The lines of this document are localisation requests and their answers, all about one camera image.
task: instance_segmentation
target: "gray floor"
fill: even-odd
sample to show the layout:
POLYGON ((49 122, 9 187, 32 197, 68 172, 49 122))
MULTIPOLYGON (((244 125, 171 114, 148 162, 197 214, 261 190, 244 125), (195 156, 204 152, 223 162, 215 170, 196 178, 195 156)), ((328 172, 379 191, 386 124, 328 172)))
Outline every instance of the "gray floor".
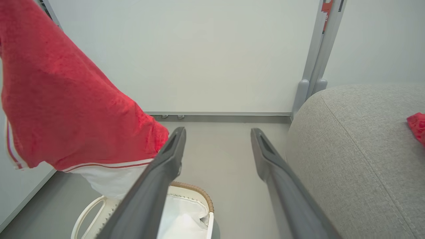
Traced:
MULTIPOLYGON (((214 238, 273 239, 278 228, 266 185, 255 171, 250 129, 261 128, 283 154, 289 124, 163 122, 184 126, 180 182, 203 188, 215 209, 214 238)), ((0 234, 0 239, 65 239, 99 194, 80 175, 56 173, 0 234)))

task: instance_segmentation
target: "red fabric scrap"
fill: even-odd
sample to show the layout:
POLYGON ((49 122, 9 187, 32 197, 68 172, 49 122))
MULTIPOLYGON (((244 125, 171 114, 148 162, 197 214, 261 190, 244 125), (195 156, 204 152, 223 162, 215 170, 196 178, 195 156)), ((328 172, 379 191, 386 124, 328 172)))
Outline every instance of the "red fabric scrap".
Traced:
POLYGON ((407 118, 407 123, 416 139, 425 146, 425 114, 416 113, 407 118))

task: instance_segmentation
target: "basket handle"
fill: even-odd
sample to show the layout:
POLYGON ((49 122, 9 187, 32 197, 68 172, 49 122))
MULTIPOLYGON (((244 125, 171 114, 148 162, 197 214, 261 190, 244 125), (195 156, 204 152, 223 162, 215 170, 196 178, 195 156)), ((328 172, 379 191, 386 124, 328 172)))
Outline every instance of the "basket handle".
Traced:
POLYGON ((85 209, 84 211, 80 214, 80 216, 78 217, 77 221, 74 224, 74 228, 72 229, 72 233, 71 233, 71 239, 77 239, 77 235, 78 235, 78 231, 79 228, 81 227, 82 222, 84 221, 85 217, 87 216, 87 214, 100 202, 103 202, 102 207, 100 208, 99 212, 97 213, 96 217, 94 218, 94 220, 91 222, 90 226, 87 228, 86 233, 90 230, 90 228, 93 226, 94 221, 96 221, 97 217, 99 216, 100 212, 102 212, 103 207, 105 206, 105 200, 106 197, 105 196, 100 196, 98 198, 96 198, 94 201, 92 201, 85 209))

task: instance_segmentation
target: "white stripe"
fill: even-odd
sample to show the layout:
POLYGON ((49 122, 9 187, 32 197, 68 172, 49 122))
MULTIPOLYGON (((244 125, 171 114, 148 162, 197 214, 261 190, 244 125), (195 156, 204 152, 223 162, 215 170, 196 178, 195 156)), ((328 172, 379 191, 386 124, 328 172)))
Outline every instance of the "white stripe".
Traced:
POLYGON ((12 127, 10 126, 8 121, 7 121, 7 126, 9 128, 9 139, 8 140, 9 140, 9 146, 10 146, 10 150, 12 151, 12 154, 16 158, 18 163, 21 164, 22 168, 28 168, 28 164, 21 158, 21 156, 18 154, 18 152, 15 149, 15 144, 14 144, 14 141, 13 141, 12 127))
POLYGON ((142 160, 139 160, 139 161, 120 162, 120 163, 96 163, 96 162, 88 162, 88 163, 82 163, 82 164, 74 165, 72 167, 69 167, 67 169, 64 169, 63 171, 66 172, 66 171, 72 170, 72 169, 77 168, 77 167, 80 167, 80 166, 91 165, 91 164, 96 164, 96 165, 105 166, 105 167, 123 167, 123 166, 132 166, 132 165, 137 165, 137 164, 142 164, 142 163, 149 163, 152 160, 153 159, 142 159, 142 160))
POLYGON ((7 147, 7 143, 9 142, 9 138, 7 137, 7 125, 8 125, 8 123, 7 123, 7 118, 6 118, 6 120, 4 122, 4 148, 6 149, 7 157, 10 159, 10 161, 12 162, 15 169, 19 169, 18 164, 16 164, 15 160, 13 160, 12 156, 9 154, 9 149, 7 147))

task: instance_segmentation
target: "gray vertical post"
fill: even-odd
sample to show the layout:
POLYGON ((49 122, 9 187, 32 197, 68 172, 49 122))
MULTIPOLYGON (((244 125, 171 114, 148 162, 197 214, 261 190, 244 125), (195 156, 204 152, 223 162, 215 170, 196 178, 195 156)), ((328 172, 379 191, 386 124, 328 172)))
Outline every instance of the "gray vertical post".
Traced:
POLYGON ((347 1, 345 0, 334 0, 334 3, 332 4, 328 18, 328 25, 326 26, 326 31, 323 34, 322 44, 320 45, 319 54, 317 55, 316 64, 311 75, 307 98, 313 94, 316 82, 321 79, 325 73, 326 64, 328 63, 335 38, 337 37, 338 28, 343 17, 346 2, 347 1))
POLYGON ((316 22, 313 28, 312 41, 310 42, 310 49, 307 55, 306 66, 304 68, 303 78, 310 81, 315 68, 317 55, 319 54, 320 45, 322 44, 323 27, 326 22, 326 13, 322 12, 323 2, 320 2, 317 11, 316 22))
POLYGON ((308 80, 302 80, 298 83, 297 93, 295 94, 294 106, 292 107, 291 121, 294 120, 295 115, 301 106, 306 101, 307 92, 309 91, 310 82, 308 80))
POLYGON ((314 86, 313 94, 322 91, 326 89, 326 86, 328 85, 328 81, 325 79, 320 79, 316 82, 316 85, 314 86))

